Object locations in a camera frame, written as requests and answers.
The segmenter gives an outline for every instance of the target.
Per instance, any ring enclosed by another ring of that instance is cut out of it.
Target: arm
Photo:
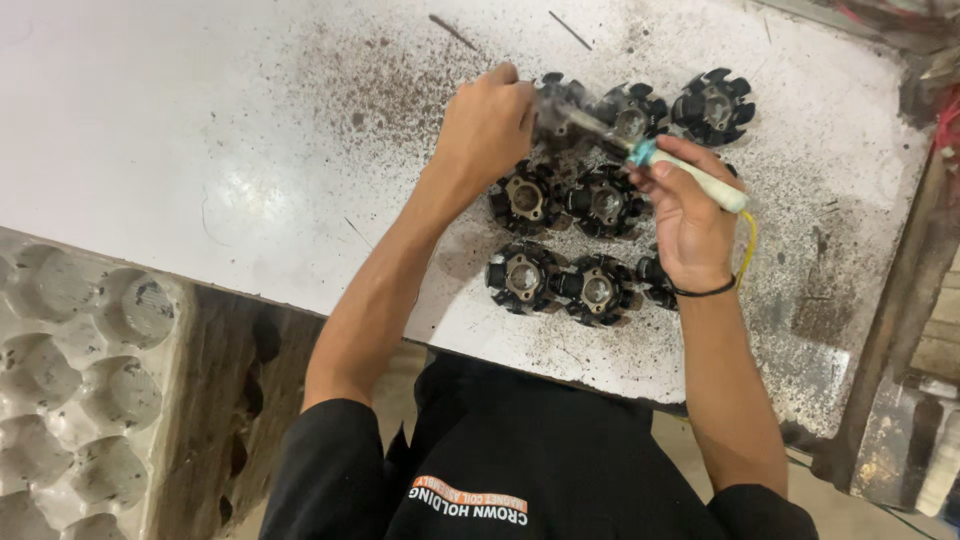
[[[334,398],[371,403],[373,383],[399,343],[433,248],[484,189],[526,156],[533,86],[500,64],[450,100],[433,159],[317,339],[303,408]]]
[[[661,150],[743,189],[709,150],[671,136]],[[660,261],[674,285],[691,292],[731,278],[736,215],[721,210],[689,174],[668,162],[631,181],[657,209]],[[684,332],[686,407],[714,492],[756,483],[786,497],[786,457],[777,416],[750,353],[736,291],[679,296]]]

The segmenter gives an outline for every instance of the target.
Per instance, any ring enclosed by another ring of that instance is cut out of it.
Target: person
[[[656,207],[662,266],[678,289],[725,290],[678,297],[709,504],[657,446],[649,408],[458,356],[420,374],[411,444],[400,433],[384,457],[373,383],[441,234],[531,151],[534,97],[504,63],[450,100],[433,158],[317,340],[260,538],[816,538],[785,499],[777,417],[726,287],[736,215],[667,162],[630,173]],[[658,145],[743,188],[710,151]]]

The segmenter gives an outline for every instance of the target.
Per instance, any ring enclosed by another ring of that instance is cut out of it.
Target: black t-shirt
[[[759,485],[703,505],[650,434],[650,409],[457,356],[417,381],[420,415],[383,457],[351,400],[287,432],[260,538],[815,539]]]

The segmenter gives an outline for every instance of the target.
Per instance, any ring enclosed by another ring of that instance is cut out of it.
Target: soldering iron handle
[[[673,156],[657,149],[650,155],[648,164],[653,165],[657,161],[670,161],[671,163],[690,173],[697,183],[700,184],[710,199],[717,202],[720,207],[726,211],[738,213],[747,206],[747,195],[739,189],[717,180],[704,171],[694,167],[683,160],[678,160]]]

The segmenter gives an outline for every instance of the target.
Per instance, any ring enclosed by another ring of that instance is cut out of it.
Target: fingers
[[[690,173],[669,161],[657,161],[650,168],[650,175],[658,185],[677,197],[687,222],[704,227],[713,223],[720,207],[704,193]]]
[[[636,165],[628,161],[624,166],[630,171],[630,176],[628,177],[630,183],[635,185],[638,190],[646,193],[647,198],[650,199],[654,207],[659,206],[660,202],[665,200],[667,195],[669,195],[663,187],[644,174]]]
[[[477,83],[483,81],[494,86],[502,86],[512,85],[517,80],[519,80],[519,75],[516,73],[516,66],[508,61],[505,61],[494,69],[481,75],[477,79]]]
[[[527,109],[523,112],[523,117],[520,118],[520,132],[527,135],[528,138],[533,137],[534,123],[537,120],[537,108],[535,104],[532,97],[527,100]]]
[[[703,146],[682,138],[660,135],[657,137],[657,147],[743,191],[743,182],[731,174],[730,169],[715,154]]]

